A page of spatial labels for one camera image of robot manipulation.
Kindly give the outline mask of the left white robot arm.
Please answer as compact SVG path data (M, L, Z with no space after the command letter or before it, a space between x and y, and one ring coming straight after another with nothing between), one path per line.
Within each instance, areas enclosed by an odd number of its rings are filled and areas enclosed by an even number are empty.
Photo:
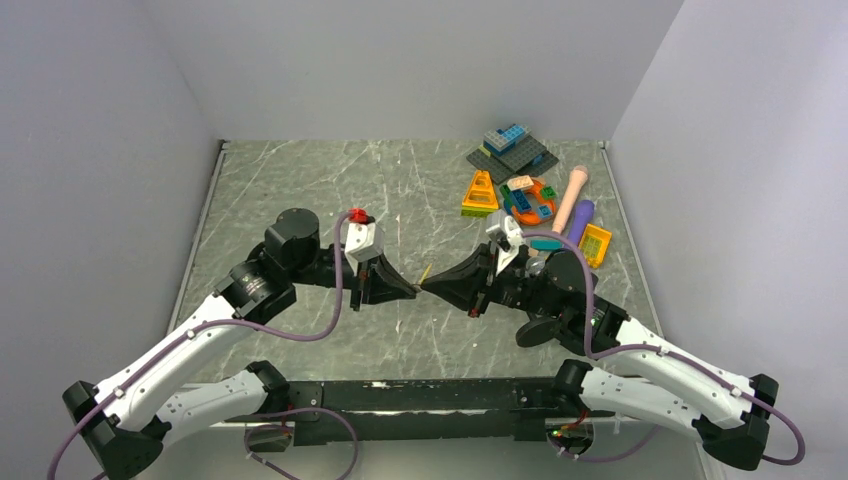
M294 403L289 382L267 361L201 388L187 381L214 356L292 306L298 285L322 286L337 307L359 309L411 300L415 287L389 263L383 233L361 209L341 213L331 245L320 242L317 215L281 212L247 259L219 281L201 305L139 359L98 382L78 381L63 393L74 433L108 479L131 479L179 440L243 416L279 417Z

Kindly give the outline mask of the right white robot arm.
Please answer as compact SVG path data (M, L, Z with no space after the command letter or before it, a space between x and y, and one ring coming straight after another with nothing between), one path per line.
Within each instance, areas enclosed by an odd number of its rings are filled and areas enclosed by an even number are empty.
M548 256L537 274L529 271L527 247L507 264L502 254L482 244L460 264L424 280L422 288L471 317L490 304L521 310L528 321L516 333L520 347L555 340L573 353L548 394L560 413L621 413L692 438L728 466L758 468L776 380L703 364L621 307L600 296L588 303L589 276L567 249Z

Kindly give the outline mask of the yellow key tag with keyring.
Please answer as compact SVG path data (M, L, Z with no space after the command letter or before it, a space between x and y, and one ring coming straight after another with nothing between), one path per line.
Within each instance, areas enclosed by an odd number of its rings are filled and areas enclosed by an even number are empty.
M433 263L429 263L427 265L427 267L423 271L422 275L420 276L419 281L417 282L418 286L421 286L423 284L423 282L427 279L429 273L431 272L432 267L433 267Z

